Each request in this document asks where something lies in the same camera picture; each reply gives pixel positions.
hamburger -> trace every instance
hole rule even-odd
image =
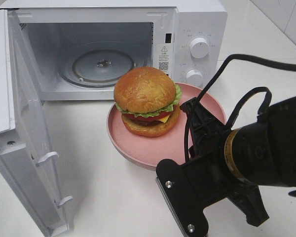
[[[180,87],[161,70],[135,68],[115,85],[114,100],[126,128],[137,135],[157,137],[174,127],[180,115]]]

countertop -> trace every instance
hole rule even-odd
[[[231,53],[296,63],[294,44],[250,1],[222,2],[229,21],[218,67]],[[256,86],[271,90],[273,104],[296,96],[296,73],[234,61],[209,93],[228,118],[238,100]],[[262,95],[252,98],[241,110],[234,128],[256,121],[261,101]],[[112,105],[113,101],[44,105],[53,148],[60,155],[62,192],[74,196],[66,204],[74,227],[60,237],[181,237],[156,184],[155,172],[131,163],[111,143],[106,122]],[[206,208],[209,237],[296,237],[296,198],[288,196],[290,190],[294,188],[260,187],[270,219],[259,227],[248,225],[244,214],[227,199]],[[0,237],[11,236],[43,235],[0,175]]]

top bun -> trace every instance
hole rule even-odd
[[[115,85],[114,100],[123,110],[146,114],[169,105],[176,96],[173,81],[153,67],[135,68]]]

microwave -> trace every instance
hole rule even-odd
[[[43,103],[112,100],[135,67],[199,87],[227,12],[218,0],[7,0],[0,6],[0,172],[41,232],[68,230]]]

microwave door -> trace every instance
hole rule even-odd
[[[68,230],[35,70],[16,14],[0,10],[0,173],[46,237]]]

